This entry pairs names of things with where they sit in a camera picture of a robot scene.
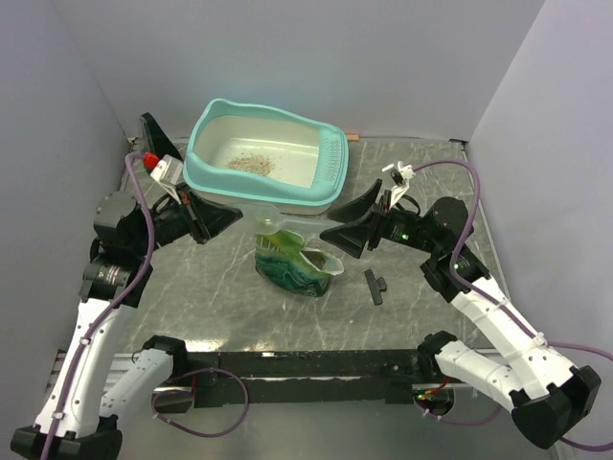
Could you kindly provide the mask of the clear plastic scoop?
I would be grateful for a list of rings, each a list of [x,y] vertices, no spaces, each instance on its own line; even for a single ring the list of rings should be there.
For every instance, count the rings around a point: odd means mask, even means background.
[[[242,212],[243,227],[256,235],[273,235],[281,230],[299,234],[320,234],[339,225],[329,219],[304,218],[282,214],[267,203],[241,203],[236,207]]]

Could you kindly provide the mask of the black bag clip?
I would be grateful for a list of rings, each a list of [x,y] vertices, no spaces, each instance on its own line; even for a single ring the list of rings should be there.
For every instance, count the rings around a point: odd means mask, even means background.
[[[387,290],[387,283],[383,277],[377,277],[371,269],[364,271],[369,291],[375,306],[383,303],[382,293]]]

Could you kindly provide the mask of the green litter bag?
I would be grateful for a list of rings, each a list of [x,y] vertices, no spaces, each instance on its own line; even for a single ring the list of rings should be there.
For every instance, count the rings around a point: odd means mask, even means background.
[[[255,269],[282,290],[308,297],[322,297],[334,277],[345,268],[340,259],[318,248],[307,247],[298,233],[279,230],[255,238]]]

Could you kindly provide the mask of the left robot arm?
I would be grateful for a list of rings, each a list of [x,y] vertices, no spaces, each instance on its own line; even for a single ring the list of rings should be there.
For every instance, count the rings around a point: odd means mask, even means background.
[[[105,387],[118,341],[152,273],[153,252],[184,236],[203,244],[241,217],[240,210],[207,201],[186,185],[153,207],[142,193],[101,199],[71,343],[35,422],[14,432],[13,452],[25,459],[119,456],[128,418],[159,384],[179,384],[190,370],[185,342],[156,335],[120,380]]]

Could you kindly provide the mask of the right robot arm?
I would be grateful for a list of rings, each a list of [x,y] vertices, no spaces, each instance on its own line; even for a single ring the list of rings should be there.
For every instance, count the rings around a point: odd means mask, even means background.
[[[601,377],[549,345],[467,246],[457,258],[452,256],[467,228],[469,212],[463,201],[444,196],[419,215],[393,204],[390,191],[381,186],[377,180],[364,195],[330,211],[335,224],[321,239],[355,258],[381,240],[427,253],[420,269],[428,285],[467,317],[505,361],[498,363],[453,334],[439,332],[428,335],[419,347],[421,376],[470,384],[509,411],[532,444],[550,448],[589,414]]]

